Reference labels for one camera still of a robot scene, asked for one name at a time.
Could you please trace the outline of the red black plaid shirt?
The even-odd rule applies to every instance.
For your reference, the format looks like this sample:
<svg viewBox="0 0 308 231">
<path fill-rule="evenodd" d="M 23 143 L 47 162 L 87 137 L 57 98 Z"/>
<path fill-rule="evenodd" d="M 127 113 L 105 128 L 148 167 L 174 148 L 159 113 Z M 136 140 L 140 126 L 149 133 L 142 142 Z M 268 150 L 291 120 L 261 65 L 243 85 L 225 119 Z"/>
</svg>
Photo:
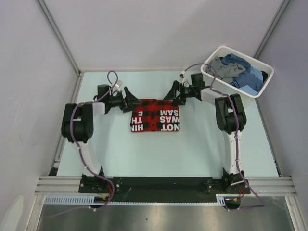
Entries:
<svg viewBox="0 0 308 231">
<path fill-rule="evenodd" d="M 142 99 L 141 104 L 132 111 L 131 132 L 178 132 L 180 112 L 171 101 Z"/>
</svg>

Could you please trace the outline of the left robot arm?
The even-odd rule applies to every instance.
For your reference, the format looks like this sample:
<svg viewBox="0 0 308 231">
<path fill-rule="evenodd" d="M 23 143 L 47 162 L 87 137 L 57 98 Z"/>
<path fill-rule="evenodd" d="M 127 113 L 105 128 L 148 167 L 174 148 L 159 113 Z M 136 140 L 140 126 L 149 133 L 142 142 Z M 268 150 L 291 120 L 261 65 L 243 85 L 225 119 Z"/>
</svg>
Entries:
<svg viewBox="0 0 308 231">
<path fill-rule="evenodd" d="M 109 113 L 118 107 L 122 112 L 130 112 L 141 104 L 127 87 L 121 91 L 119 84 L 113 86 L 101 84 L 92 101 L 65 105 L 61 125 L 61 134 L 74 144 L 84 167 L 79 184 L 79 193 L 114 192 L 112 181 L 104 174 L 103 167 L 97 160 L 90 139 L 94 134 L 94 117 Z"/>
</svg>

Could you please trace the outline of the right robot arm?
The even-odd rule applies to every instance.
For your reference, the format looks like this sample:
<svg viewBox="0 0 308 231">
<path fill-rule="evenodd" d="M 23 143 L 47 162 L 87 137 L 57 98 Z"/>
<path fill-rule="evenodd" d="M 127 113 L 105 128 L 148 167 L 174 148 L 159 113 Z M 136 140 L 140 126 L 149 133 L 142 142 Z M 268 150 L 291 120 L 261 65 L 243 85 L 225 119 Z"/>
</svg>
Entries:
<svg viewBox="0 0 308 231">
<path fill-rule="evenodd" d="M 174 105 L 184 105 L 186 99 L 196 98 L 215 107 L 217 127 L 223 134 L 225 162 L 220 179 L 212 179 L 207 187 L 217 188 L 219 192 L 240 193 L 247 185 L 241 162 L 241 136 L 247 118 L 239 94 L 227 95 L 205 84 L 203 74 L 192 74 L 189 84 L 180 74 L 182 82 L 175 80 L 164 97 Z"/>
</svg>

